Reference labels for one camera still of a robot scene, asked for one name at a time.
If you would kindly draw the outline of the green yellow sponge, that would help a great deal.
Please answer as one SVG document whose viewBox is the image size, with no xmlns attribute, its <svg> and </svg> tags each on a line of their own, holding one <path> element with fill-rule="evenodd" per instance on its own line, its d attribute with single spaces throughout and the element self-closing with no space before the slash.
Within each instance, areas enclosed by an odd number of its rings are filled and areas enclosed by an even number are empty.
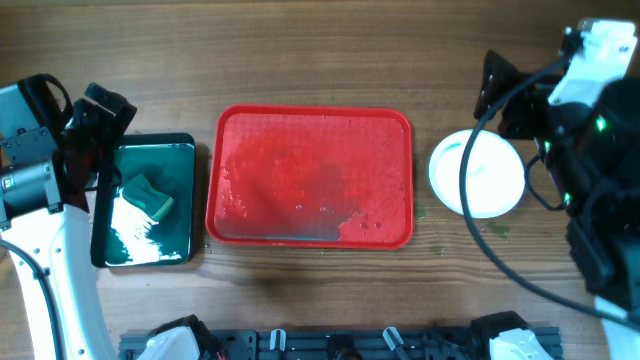
<svg viewBox="0 0 640 360">
<path fill-rule="evenodd" d="M 147 217 L 160 222 L 171 210 L 174 199 L 156 190 L 142 174 L 131 178 L 121 190 L 123 198 Z"/>
</svg>

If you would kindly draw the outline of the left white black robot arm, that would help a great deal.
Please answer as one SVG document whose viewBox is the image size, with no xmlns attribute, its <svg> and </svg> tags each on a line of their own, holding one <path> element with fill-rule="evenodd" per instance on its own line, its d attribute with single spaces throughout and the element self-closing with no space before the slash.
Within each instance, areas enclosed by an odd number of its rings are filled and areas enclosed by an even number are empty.
<svg viewBox="0 0 640 360">
<path fill-rule="evenodd" d="M 87 192 L 137 109 L 96 83 L 58 103 L 39 74 L 1 90 L 1 245 L 20 282 L 39 359 L 114 359 L 90 258 Z"/>
</svg>

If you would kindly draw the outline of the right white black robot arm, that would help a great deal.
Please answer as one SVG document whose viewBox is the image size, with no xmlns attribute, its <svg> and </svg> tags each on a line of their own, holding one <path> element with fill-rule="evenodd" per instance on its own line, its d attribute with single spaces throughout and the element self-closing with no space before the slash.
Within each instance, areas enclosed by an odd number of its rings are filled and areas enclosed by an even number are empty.
<svg viewBox="0 0 640 360">
<path fill-rule="evenodd" d="M 614 359 L 639 356 L 639 80 L 602 79 L 587 71 L 576 99 L 552 99 L 577 64 L 577 51 L 536 73 L 522 73 L 494 51 L 484 60 L 478 121 L 462 155 L 459 179 L 481 130 L 495 114 L 504 139 L 533 140 L 569 216 L 570 256 L 595 299 L 588 307 L 544 290 L 509 268 L 486 244 L 462 190 L 463 216 L 481 250 L 508 278 L 552 302 L 599 318 Z"/>
</svg>

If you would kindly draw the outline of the white plate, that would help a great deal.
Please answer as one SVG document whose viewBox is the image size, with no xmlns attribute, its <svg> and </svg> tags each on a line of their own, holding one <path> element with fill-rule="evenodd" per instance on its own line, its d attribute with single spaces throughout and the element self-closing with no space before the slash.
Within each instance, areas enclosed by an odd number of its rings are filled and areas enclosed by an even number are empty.
<svg viewBox="0 0 640 360">
<path fill-rule="evenodd" d="M 444 138 L 432 152 L 427 168 L 436 197 L 451 211 L 463 213 L 459 173 L 464 148 L 472 131 Z M 524 166 L 515 148 L 498 135 L 481 131 L 467 167 L 467 200 L 474 218 L 501 216 L 513 209 L 524 192 Z"/>
</svg>

